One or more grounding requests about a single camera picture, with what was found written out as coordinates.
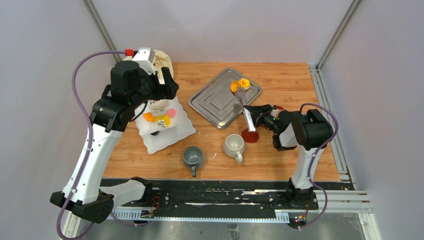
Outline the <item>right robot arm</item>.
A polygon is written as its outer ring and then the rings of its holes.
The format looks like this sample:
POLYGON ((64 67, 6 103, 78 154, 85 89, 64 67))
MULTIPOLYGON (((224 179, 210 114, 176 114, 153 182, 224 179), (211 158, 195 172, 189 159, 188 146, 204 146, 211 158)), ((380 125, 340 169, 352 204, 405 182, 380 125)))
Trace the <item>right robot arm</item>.
POLYGON ((278 109, 276 105, 245 106, 256 128, 263 127, 273 133, 272 143, 277 151, 298 149, 295 171, 280 198, 294 209, 313 199, 314 175, 319 158, 338 131, 336 118, 332 119, 334 124, 331 125, 322 114, 330 115, 328 109, 316 103, 309 106, 312 108, 306 113, 301 109, 281 110, 277 116, 272 115, 272 111, 278 109))

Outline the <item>orange fish pastry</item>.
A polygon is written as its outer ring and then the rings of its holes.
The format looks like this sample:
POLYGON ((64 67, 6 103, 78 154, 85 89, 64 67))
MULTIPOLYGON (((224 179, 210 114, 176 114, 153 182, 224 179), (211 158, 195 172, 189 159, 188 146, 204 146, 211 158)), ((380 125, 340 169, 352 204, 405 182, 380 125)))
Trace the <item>orange fish pastry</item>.
POLYGON ((152 123, 154 123, 155 122, 155 116, 153 116, 152 115, 152 113, 151 112, 147 112, 147 113, 144 113, 143 114, 143 118, 147 121, 147 122, 152 122, 152 123))

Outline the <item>white three-tier dessert stand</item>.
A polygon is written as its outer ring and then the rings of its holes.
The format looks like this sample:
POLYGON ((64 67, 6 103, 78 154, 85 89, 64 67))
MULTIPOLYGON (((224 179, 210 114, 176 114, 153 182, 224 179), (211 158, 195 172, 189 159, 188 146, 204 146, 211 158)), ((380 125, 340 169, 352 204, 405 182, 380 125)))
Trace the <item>white three-tier dessert stand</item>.
POLYGON ((135 113, 139 114, 142 110, 144 110, 144 112, 135 120, 135 124, 138 128, 138 134, 142 137, 143 144, 150 155, 163 150, 196 132, 192 121, 188 118, 188 114, 183 109, 183 106, 180 104, 177 97, 172 100, 168 100, 166 107, 161 110, 151 110, 148 107, 148 104, 142 104, 136 108, 135 113), (170 119, 171 124, 166 128, 158 126, 156 122, 147 122, 143 117, 144 113, 149 112, 151 112, 155 117, 159 115, 166 115, 166 111, 168 109, 175 109, 177 111, 177 115, 170 119), (151 133, 156 131, 159 131, 158 135, 151 135, 151 133))

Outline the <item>white chocolate donut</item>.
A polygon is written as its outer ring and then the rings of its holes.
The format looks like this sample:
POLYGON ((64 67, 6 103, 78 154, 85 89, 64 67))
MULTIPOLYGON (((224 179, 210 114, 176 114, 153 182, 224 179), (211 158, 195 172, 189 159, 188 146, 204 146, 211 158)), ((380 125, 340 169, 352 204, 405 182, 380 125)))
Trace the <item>white chocolate donut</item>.
POLYGON ((162 100, 149 100, 147 106, 150 110, 157 111, 165 108, 168 104, 167 99, 162 100))

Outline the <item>yellow cake cube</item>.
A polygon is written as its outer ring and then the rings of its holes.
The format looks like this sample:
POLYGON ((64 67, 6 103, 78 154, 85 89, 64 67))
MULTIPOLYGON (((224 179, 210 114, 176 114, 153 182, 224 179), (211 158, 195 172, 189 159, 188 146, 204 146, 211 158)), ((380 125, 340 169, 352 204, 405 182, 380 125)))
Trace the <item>yellow cake cube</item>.
POLYGON ((171 124, 171 118, 167 114, 156 116, 154 121, 162 128, 167 128, 171 124))

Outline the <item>orange round cake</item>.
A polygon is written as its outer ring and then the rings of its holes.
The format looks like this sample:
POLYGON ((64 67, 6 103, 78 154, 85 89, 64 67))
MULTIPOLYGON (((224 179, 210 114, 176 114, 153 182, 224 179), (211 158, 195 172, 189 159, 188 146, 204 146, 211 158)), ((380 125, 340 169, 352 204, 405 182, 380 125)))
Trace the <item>orange round cake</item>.
POLYGON ((237 91, 237 88, 239 87, 239 82, 238 81, 232 81, 230 84, 230 91, 232 93, 235 93, 237 91))

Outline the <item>pink macaron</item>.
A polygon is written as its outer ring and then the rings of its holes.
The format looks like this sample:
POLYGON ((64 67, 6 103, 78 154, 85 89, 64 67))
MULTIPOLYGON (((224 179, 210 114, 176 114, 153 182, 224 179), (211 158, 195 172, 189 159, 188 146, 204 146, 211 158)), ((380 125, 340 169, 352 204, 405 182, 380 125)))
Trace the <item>pink macaron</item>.
POLYGON ((169 108, 169 109, 166 111, 166 115, 167 115, 170 119, 175 118, 175 117, 176 117, 176 115, 177 115, 177 111, 176 111, 174 108, 169 108))

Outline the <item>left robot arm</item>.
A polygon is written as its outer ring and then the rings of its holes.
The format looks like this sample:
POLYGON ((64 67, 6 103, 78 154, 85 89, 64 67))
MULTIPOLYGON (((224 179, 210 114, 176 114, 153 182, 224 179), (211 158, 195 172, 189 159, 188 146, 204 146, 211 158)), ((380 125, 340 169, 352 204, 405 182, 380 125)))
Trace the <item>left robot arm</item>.
POLYGON ((140 177, 125 183, 101 187, 101 180, 111 153, 135 110, 149 100, 172 100, 179 85, 168 67, 161 68, 163 83, 156 72, 148 74, 136 61, 118 62, 110 71, 101 98, 93 105, 88 119, 88 135, 77 166, 61 191, 50 202, 65 207, 75 216, 100 224, 113 209, 135 201, 149 206, 153 201, 152 184, 140 177))

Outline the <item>metal tongs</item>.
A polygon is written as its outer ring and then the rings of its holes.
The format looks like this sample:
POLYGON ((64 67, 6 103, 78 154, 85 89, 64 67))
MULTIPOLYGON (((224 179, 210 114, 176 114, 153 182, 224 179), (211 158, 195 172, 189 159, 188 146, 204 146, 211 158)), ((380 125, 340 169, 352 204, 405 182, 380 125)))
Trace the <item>metal tongs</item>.
POLYGON ((245 107, 245 106, 248 105, 247 99, 246 99, 246 90, 243 87, 237 87, 234 95, 239 100, 239 102, 241 103, 242 113, 243 113, 243 116, 244 116, 244 119, 245 119, 245 122, 246 122, 246 125, 247 125, 248 132, 249 133, 255 133, 256 128, 255 128, 251 113, 245 107))

